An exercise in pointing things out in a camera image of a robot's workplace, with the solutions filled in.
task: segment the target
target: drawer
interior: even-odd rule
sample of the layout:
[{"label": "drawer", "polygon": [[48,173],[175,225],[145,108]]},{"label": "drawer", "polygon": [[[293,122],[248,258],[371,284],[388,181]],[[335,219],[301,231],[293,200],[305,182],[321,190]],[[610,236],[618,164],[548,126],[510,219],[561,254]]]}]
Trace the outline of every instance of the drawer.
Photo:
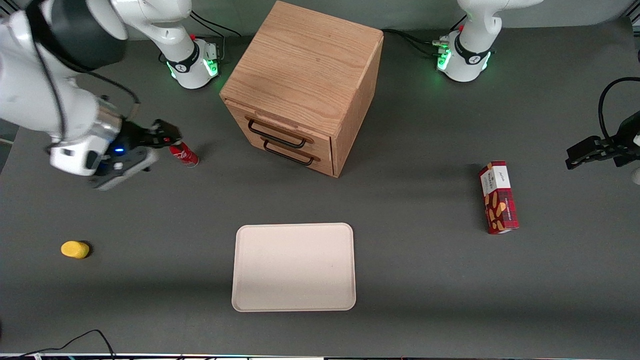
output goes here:
[{"label": "drawer", "polygon": [[225,100],[225,104],[253,146],[333,175],[329,136],[285,124],[231,100]]}]

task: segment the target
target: yellow object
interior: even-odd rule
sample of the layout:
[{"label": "yellow object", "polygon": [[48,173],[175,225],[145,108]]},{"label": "yellow object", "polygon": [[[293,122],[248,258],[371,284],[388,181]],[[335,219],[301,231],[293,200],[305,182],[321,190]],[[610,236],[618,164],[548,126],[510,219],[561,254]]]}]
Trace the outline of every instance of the yellow object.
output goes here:
[{"label": "yellow object", "polygon": [[89,245],[80,241],[67,241],[60,247],[64,256],[74,259],[84,259],[89,254]]}]

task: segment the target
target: black cable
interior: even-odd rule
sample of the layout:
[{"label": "black cable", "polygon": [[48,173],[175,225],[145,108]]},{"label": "black cable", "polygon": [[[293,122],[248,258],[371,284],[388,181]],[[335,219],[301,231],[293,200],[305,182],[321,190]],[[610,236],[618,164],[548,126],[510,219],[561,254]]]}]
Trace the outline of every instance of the black cable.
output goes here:
[{"label": "black cable", "polygon": [[225,36],[224,36],[224,35],[222,35],[219,31],[213,30],[213,29],[212,29],[212,28],[210,28],[209,26],[205,25],[202,21],[198,20],[198,18],[197,18],[197,17],[195,17],[195,16],[191,15],[191,18],[192,18],[193,20],[197,21],[200,25],[204,26],[205,28],[207,28],[207,29],[209,29],[209,30],[213,31],[214,33],[218,34],[218,36],[220,36],[220,37],[225,37]]},{"label": "black cable", "polygon": [[15,1],[13,0],[4,0],[6,2],[7,5],[9,5],[15,12],[20,10],[20,7],[18,6],[18,4],[15,3]]},{"label": "black cable", "polygon": [[451,29],[449,29],[449,31],[454,31],[454,30],[456,29],[456,27],[457,27],[458,25],[460,25],[460,23],[461,23],[463,20],[465,20],[466,18],[467,18],[467,14],[465,14],[465,16],[463,16],[460,20],[458,20],[458,22],[457,22],[454,26],[451,26]]},{"label": "black cable", "polygon": [[136,95],[136,93],[133,92],[133,90],[131,90],[130,88],[127,88],[126,86],[124,86],[123,84],[115,81],[115,80],[111,80],[109,78],[107,78],[106,76],[102,76],[100,74],[97,74],[93,71],[88,71],[85,72],[85,74],[89,74],[91,76],[93,76],[96,79],[100,79],[102,81],[104,81],[105,83],[109,83],[119,89],[121,89],[122,91],[126,92],[127,94],[129,94],[129,96],[131,96],[131,99],[133,99],[133,102],[136,104],[140,104],[140,98],[138,97],[138,95]]},{"label": "black cable", "polygon": [[113,348],[111,347],[111,344],[109,343],[109,340],[107,340],[107,337],[105,337],[105,335],[102,333],[102,331],[98,330],[98,329],[94,329],[94,330],[89,330],[86,333],[80,335],[80,336],[76,336],[75,338],[69,340],[66,344],[62,345],[61,347],[50,347],[50,348],[42,348],[40,350],[36,350],[36,351],[30,351],[30,352],[26,352],[22,355],[18,355],[18,356],[4,356],[0,359],[19,359],[22,357],[26,357],[29,355],[33,355],[33,354],[38,354],[41,352],[46,352],[46,351],[58,351],[58,350],[62,350],[65,347],[69,346],[71,343],[73,343],[75,340],[78,340],[79,338],[82,338],[83,336],[90,334],[92,332],[97,332],[98,334],[100,334],[100,336],[102,337],[102,339],[104,340],[104,343],[107,345],[107,347],[109,348],[109,355],[111,356],[111,360],[115,360],[116,357],[116,353],[113,351]]},{"label": "black cable", "polygon": [[[398,31],[398,30],[390,31],[390,30],[392,30],[392,29],[384,29],[384,30],[382,30],[382,31],[386,31],[386,32],[388,32],[388,33],[393,33],[393,34],[400,35],[400,37],[402,37],[402,39],[404,39],[405,41],[407,41],[407,42],[409,43],[409,45],[413,46],[413,48],[415,48],[416,50],[420,51],[422,54],[425,54],[426,56],[433,56],[433,53],[429,53],[428,51],[425,51],[425,50],[421,49],[420,47],[418,47],[418,45],[416,45],[416,44],[413,42],[413,41],[415,41],[415,40],[413,40],[413,41],[412,41],[412,39],[411,39],[411,38],[415,38],[415,37],[412,37],[412,36],[411,36],[411,35],[409,35],[409,34],[406,34],[406,35],[408,35],[408,36],[409,36],[409,37],[406,37],[406,36],[404,36],[404,35],[403,35],[403,32],[402,32],[402,31]],[[418,38],[415,38],[415,39],[417,39],[417,41],[418,41],[420,44],[427,44],[427,43],[425,43],[425,42],[421,41],[421,40],[420,40],[420,39],[418,39]]]},{"label": "black cable", "polygon": [[638,9],[638,7],[640,7],[640,4],[636,4],[636,5],[633,7],[633,9],[629,10],[629,11],[627,12],[627,16],[631,16],[631,14],[632,14],[634,11],[636,11],[636,10]]},{"label": "black cable", "polygon": [[607,87],[604,88],[604,90],[602,90],[602,94],[600,94],[600,100],[598,101],[598,119],[600,121],[600,130],[602,130],[602,134],[604,135],[605,140],[607,140],[607,143],[611,146],[613,146],[613,141],[611,140],[611,136],[609,136],[609,132],[607,131],[607,127],[604,124],[604,115],[602,113],[603,108],[604,108],[604,99],[607,97],[607,93],[609,92],[609,90],[611,90],[611,88],[618,83],[623,83],[625,81],[637,81],[640,82],[640,78],[635,77],[635,76],[627,76],[625,78],[619,78],[616,79],[614,81],[611,81]]},{"label": "black cable", "polygon": [[409,33],[405,33],[404,31],[399,31],[399,30],[396,30],[396,29],[382,29],[382,31],[385,32],[385,33],[391,33],[391,34],[400,35],[403,38],[407,38],[409,40],[413,40],[413,41],[415,41],[415,42],[417,42],[419,44],[430,44],[430,42],[421,40],[421,39],[419,39],[419,38],[417,38],[417,37],[415,37],[415,36],[413,36],[413,35],[411,35]]},{"label": "black cable", "polygon": [[225,35],[222,35],[219,31],[216,31],[214,29],[212,29],[211,27],[205,25],[202,21],[198,20],[196,17],[194,17],[193,15],[191,15],[191,18],[195,21],[197,21],[197,23],[199,23],[200,25],[204,26],[205,28],[213,31],[214,33],[218,34],[221,38],[222,38],[222,55],[218,57],[218,59],[220,61],[225,59],[225,55],[227,53],[226,47],[227,47],[227,37]]},{"label": "black cable", "polygon": [[[47,63],[44,61],[44,58],[42,57],[42,53],[38,48],[38,44],[36,43],[35,37],[31,37],[31,43],[33,43],[33,48],[35,49],[36,56],[38,57],[38,61],[40,62],[40,68],[42,69],[42,72],[44,72],[44,76],[47,78],[47,82],[49,83],[49,87],[51,88],[51,92],[53,93],[53,98],[56,102],[56,107],[58,109],[58,117],[60,118],[60,139],[58,140],[58,143],[61,143],[62,141],[64,141],[65,135],[67,134],[67,117],[65,115],[64,109],[62,108],[62,100],[60,99],[60,94],[58,93],[58,89],[56,88],[56,85],[53,82],[53,77],[51,76],[49,67],[47,66]],[[49,149],[51,149],[53,145],[55,145],[55,143],[49,144],[45,148],[45,150],[49,152]]]},{"label": "black cable", "polygon": [[202,20],[202,21],[204,21],[204,22],[206,22],[206,23],[208,23],[208,24],[211,24],[211,25],[213,25],[213,26],[217,26],[217,27],[219,27],[219,28],[221,28],[221,29],[225,29],[225,30],[231,31],[232,33],[235,33],[235,34],[236,34],[237,36],[239,36],[239,37],[241,37],[241,36],[242,36],[242,35],[241,35],[239,32],[237,32],[236,30],[229,29],[229,28],[228,28],[228,27],[226,27],[226,26],[222,26],[222,25],[220,25],[220,24],[216,24],[215,22],[209,21],[209,20],[207,20],[207,19],[203,18],[202,16],[198,15],[198,14],[197,14],[196,12],[194,12],[193,10],[191,11],[191,14],[192,14],[192,15],[195,15],[195,17],[199,18],[200,20]]}]

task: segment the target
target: black metal handle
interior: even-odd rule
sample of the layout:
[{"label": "black metal handle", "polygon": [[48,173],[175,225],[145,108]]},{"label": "black metal handle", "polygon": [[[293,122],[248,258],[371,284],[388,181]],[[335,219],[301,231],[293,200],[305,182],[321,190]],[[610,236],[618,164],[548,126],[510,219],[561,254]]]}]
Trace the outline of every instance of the black metal handle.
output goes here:
[{"label": "black metal handle", "polygon": [[263,133],[262,131],[260,131],[260,130],[256,130],[256,129],[254,129],[254,128],[252,128],[252,127],[251,127],[251,126],[253,125],[253,123],[254,123],[254,122],[255,122],[255,121],[253,121],[253,120],[249,120],[249,130],[250,130],[252,133],[254,133],[254,134],[258,134],[258,135],[261,135],[261,136],[263,136],[263,137],[265,137],[265,138],[267,138],[267,139],[269,139],[269,140],[273,140],[273,141],[275,141],[275,142],[279,142],[279,143],[281,143],[282,145],[286,145],[286,146],[288,146],[288,147],[292,147],[292,148],[294,148],[294,149],[300,149],[301,147],[305,146],[305,144],[306,144],[306,142],[307,142],[307,139],[302,139],[302,142],[301,142],[301,143],[297,143],[297,144],[296,144],[296,143],[288,142],[287,140],[279,139],[279,138],[277,138],[277,137],[275,137],[275,136],[271,136],[271,135],[269,135],[269,134],[267,134],[267,133]]},{"label": "black metal handle", "polygon": [[265,141],[264,141],[264,145],[263,145],[263,147],[264,147],[264,149],[265,149],[265,150],[267,150],[267,151],[268,151],[268,152],[270,152],[271,154],[276,154],[276,155],[281,156],[281,157],[283,157],[283,158],[285,158],[285,159],[289,159],[289,160],[291,160],[291,161],[294,161],[294,162],[296,162],[296,163],[299,163],[300,165],[304,165],[304,166],[306,166],[306,167],[307,167],[307,166],[311,165],[311,163],[312,163],[312,162],[314,162],[314,159],[313,159],[313,158],[310,158],[310,159],[309,159],[309,161],[307,161],[307,162],[304,162],[304,161],[302,161],[302,160],[298,160],[298,159],[296,159],[296,158],[292,158],[292,157],[290,157],[290,156],[288,156],[288,155],[282,154],[281,152],[277,152],[277,151],[275,151],[275,150],[271,150],[271,149],[269,149],[269,148],[267,147],[267,145],[269,145],[269,140],[265,140]]}]

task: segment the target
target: plastic tray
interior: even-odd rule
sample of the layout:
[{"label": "plastic tray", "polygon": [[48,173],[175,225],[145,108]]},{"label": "plastic tray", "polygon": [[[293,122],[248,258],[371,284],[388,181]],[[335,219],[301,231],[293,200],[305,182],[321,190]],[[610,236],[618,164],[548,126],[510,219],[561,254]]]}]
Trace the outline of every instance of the plastic tray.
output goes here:
[{"label": "plastic tray", "polygon": [[351,309],[356,302],[351,226],[241,227],[231,298],[241,312]]}]

